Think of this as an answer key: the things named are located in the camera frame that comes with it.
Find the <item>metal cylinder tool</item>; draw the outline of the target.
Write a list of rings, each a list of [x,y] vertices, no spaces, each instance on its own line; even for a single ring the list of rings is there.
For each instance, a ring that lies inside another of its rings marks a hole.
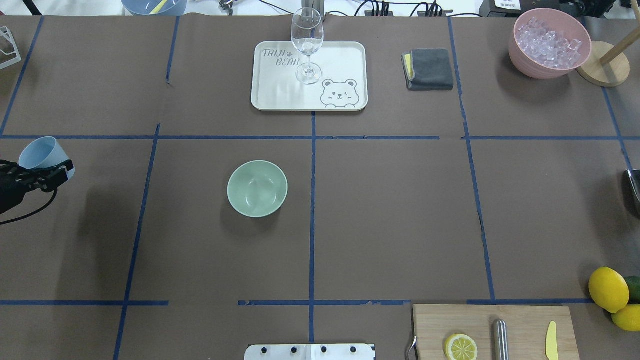
[[[498,318],[493,322],[493,358],[509,360],[508,328],[506,322]]]

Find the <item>clear wine glass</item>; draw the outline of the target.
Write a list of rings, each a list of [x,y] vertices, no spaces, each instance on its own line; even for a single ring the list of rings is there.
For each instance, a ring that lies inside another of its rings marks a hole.
[[[313,7],[298,9],[292,16],[290,34],[294,47],[306,57],[306,61],[298,66],[295,77],[302,84],[316,84],[322,69],[311,61],[311,55],[322,48],[325,38],[320,12]]]

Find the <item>pink bowl with ice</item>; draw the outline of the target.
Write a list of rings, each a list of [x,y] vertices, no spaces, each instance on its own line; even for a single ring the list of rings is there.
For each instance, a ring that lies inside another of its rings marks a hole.
[[[512,64],[533,79],[554,79],[589,59],[592,41],[578,19],[547,7],[519,16],[509,39]]]

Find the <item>yellow plastic fork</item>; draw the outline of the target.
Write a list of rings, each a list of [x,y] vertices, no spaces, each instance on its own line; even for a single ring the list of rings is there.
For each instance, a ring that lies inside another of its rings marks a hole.
[[[150,15],[157,15],[159,14],[164,6],[167,4],[168,0],[160,0],[160,2],[158,2],[158,4],[155,5],[155,7],[150,11]]]

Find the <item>green ceramic bowl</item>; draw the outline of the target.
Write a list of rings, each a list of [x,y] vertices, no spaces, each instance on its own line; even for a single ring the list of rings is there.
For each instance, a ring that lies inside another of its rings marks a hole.
[[[281,209],[288,189],[288,178],[279,166],[255,160],[233,171],[227,183],[227,198],[238,214],[263,218]]]

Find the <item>cream bear tray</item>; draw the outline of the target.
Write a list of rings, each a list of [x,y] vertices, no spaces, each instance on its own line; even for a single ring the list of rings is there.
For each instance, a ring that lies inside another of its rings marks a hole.
[[[355,41],[326,41],[307,57],[292,41],[254,49],[251,103],[261,111],[361,111],[369,102],[366,50]]]

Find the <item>lemon half slice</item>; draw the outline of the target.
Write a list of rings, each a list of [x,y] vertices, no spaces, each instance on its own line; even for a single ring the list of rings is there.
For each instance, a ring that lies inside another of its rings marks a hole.
[[[445,340],[443,352],[448,360],[477,360],[479,349],[470,336],[454,333]]]

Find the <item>green lime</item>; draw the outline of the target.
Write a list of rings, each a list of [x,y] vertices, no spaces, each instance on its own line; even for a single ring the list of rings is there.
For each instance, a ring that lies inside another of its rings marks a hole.
[[[635,275],[624,276],[624,280],[630,294],[629,303],[638,305],[640,303],[640,277]]]

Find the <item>blue bowl with fork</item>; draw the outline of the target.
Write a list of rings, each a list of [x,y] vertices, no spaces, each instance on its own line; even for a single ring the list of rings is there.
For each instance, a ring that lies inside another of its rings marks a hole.
[[[134,16],[182,16],[188,0],[168,0],[158,14],[149,14],[160,0],[121,0],[124,9]]]

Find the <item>light blue plastic cup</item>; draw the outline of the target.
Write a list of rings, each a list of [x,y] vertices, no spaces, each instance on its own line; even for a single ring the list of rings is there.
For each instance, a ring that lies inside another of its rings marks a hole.
[[[46,176],[54,173],[66,173],[71,180],[75,173],[73,164],[64,165],[70,160],[59,141],[52,136],[40,137],[31,142],[19,156],[18,164],[24,169],[37,171]]]

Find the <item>wooden mug tree stand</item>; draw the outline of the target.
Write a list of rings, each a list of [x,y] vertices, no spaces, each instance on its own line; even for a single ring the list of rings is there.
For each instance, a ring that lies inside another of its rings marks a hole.
[[[577,68],[578,73],[591,84],[611,88],[623,84],[630,75],[630,62],[624,54],[629,46],[640,38],[640,27],[636,27],[618,44],[603,41],[590,43],[590,55]]]

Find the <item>yellow plastic knife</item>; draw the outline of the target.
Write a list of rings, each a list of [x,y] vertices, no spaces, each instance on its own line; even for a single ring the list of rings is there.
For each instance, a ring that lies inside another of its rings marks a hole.
[[[545,335],[545,355],[547,360],[558,360],[558,338],[557,338],[557,323],[550,321]]]

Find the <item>grey folded cloth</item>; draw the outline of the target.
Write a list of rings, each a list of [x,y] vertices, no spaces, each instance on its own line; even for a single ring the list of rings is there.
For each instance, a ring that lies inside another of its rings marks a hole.
[[[401,55],[409,91],[451,91],[454,77],[445,48],[414,48]]]

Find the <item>yellow lemon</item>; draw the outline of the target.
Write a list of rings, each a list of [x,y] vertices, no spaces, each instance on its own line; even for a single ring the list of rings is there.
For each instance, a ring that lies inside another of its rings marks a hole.
[[[617,271],[606,266],[592,272],[588,290],[594,303],[610,314],[624,309],[630,301],[630,289],[626,280]]]
[[[628,332],[640,331],[640,305],[628,304],[621,310],[611,314],[615,326]]]

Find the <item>metal ice scoop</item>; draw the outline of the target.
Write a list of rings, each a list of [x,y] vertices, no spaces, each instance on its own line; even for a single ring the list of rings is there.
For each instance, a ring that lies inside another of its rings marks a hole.
[[[626,177],[631,188],[636,207],[640,206],[640,170],[630,169],[626,171]]]

